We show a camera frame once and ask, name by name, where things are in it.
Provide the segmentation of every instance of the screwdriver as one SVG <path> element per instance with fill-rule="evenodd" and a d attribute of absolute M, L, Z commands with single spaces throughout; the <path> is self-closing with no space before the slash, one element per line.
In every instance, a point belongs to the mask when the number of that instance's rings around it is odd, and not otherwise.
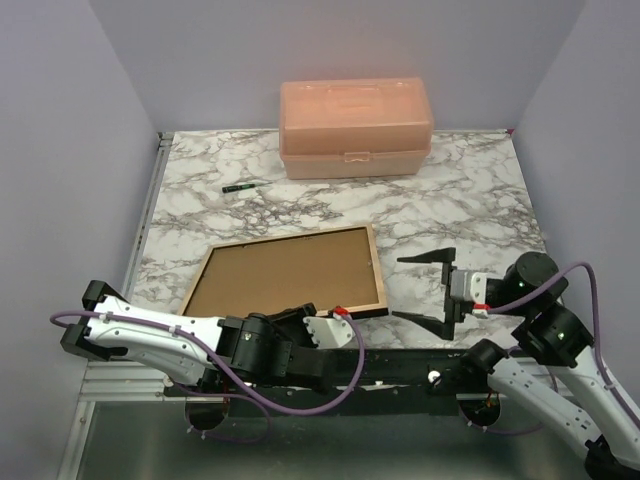
<path fill-rule="evenodd" d="M 222 193 L 231 193 L 238 192 L 240 190 L 249 190 L 250 188 L 261 187 L 263 185 L 269 185 L 271 182 L 267 183 L 243 183 L 240 185 L 227 185 L 226 187 L 222 187 Z"/>

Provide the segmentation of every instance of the table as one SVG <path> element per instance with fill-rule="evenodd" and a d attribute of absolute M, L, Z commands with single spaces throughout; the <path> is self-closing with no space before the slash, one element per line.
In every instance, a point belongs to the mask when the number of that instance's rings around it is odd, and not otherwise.
<path fill-rule="evenodd" d="M 272 183 L 221 193 L 224 185 L 252 181 Z M 505 132 L 436 132 L 416 176 L 308 181 L 286 179 L 277 131 L 180 132 L 148 226 L 132 303 L 175 313 L 212 244 L 369 222 L 389 308 L 439 318 L 440 267 L 399 264 L 397 257 L 455 246 L 460 268 L 502 276 L 522 253 L 544 250 Z M 362 333 L 376 348 L 468 347 L 481 338 L 509 347 L 517 323 L 469 317 L 453 341 L 443 341 L 386 316 L 362 322 Z"/>

